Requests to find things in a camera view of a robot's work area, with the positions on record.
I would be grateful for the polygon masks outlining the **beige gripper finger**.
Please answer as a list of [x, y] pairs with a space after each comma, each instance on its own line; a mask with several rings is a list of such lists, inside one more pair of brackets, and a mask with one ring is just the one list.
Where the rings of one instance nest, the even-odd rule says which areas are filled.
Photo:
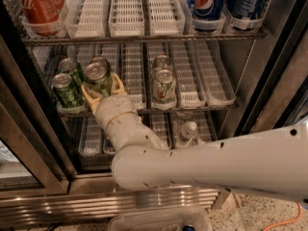
[[86, 83], [82, 84], [81, 90], [86, 101], [88, 102], [91, 112], [95, 114], [99, 103], [103, 99], [103, 95], [95, 90], [91, 90]]
[[112, 83], [111, 94], [112, 95], [126, 95], [127, 92], [125, 90], [125, 87], [116, 73], [112, 74], [112, 79], [113, 79], [113, 83]]

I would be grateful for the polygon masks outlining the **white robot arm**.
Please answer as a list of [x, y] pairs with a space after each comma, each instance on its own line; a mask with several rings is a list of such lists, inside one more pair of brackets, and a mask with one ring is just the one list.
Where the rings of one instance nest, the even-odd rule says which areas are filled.
[[111, 141], [112, 173], [126, 190], [191, 185], [308, 202], [308, 123], [167, 150], [141, 122], [121, 80], [105, 97], [81, 87], [97, 124]]

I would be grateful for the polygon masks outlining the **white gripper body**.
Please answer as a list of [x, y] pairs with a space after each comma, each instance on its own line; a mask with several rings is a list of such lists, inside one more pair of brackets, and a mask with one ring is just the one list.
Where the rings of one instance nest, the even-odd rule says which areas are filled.
[[101, 127], [107, 127], [114, 118], [136, 112], [133, 102], [127, 95], [111, 95], [99, 102], [94, 116]]

